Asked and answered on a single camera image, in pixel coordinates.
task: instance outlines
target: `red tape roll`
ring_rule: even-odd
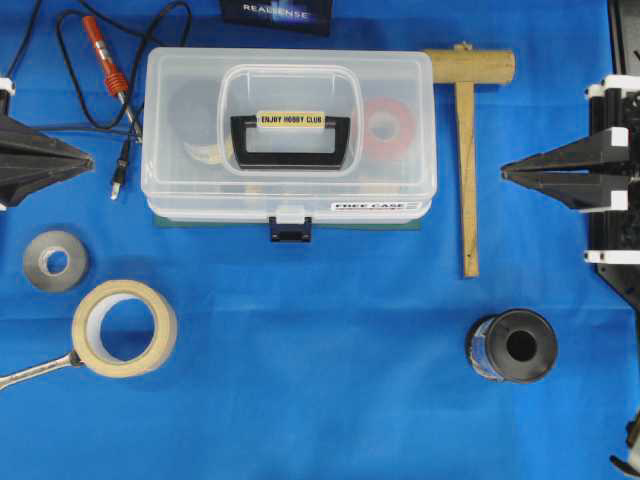
[[[375,159],[395,160],[415,137],[416,121],[397,100],[376,98],[364,106],[364,153]]]

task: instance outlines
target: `dark green base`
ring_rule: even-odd
[[[266,223],[215,223],[215,222],[174,222],[165,217],[153,216],[153,224],[156,227],[162,228],[217,228],[217,227],[234,227],[242,225],[267,225]],[[314,228],[339,228],[343,230],[420,230],[420,219],[413,220],[409,223],[402,224],[314,224]]]

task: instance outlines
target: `red soldering iron handle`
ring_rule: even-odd
[[[91,45],[96,53],[96,57],[102,71],[104,72],[104,84],[107,87],[109,95],[115,97],[118,93],[126,92],[129,89],[127,78],[124,74],[118,70],[116,64],[113,63],[113,58],[107,49],[107,44],[104,41],[98,22],[96,18],[90,15],[82,18],[82,26],[84,27],[87,36],[91,41]]]

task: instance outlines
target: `label sticker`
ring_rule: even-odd
[[[332,203],[334,212],[351,212],[357,210],[419,210],[422,202],[340,202]]]
[[[324,128],[324,112],[268,112],[260,111],[261,128]]]

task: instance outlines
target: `plastic case handle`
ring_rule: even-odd
[[[244,170],[340,170],[349,142],[351,121],[348,117],[326,117],[325,128],[333,128],[333,153],[248,152],[247,128],[256,128],[255,115],[231,117],[231,139],[238,166]]]

